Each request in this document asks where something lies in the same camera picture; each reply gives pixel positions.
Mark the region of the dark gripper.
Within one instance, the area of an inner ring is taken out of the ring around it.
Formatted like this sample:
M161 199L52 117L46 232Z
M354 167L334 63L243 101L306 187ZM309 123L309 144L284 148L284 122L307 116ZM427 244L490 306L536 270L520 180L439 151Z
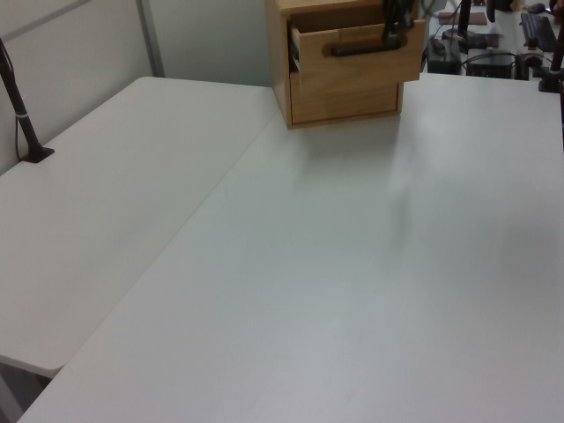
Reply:
M384 30L382 32L382 41L391 42L397 37L396 21L397 9L404 9L398 20L398 38L404 40L406 35L413 29L414 20L412 17L412 8L417 2L415 0L384 0Z

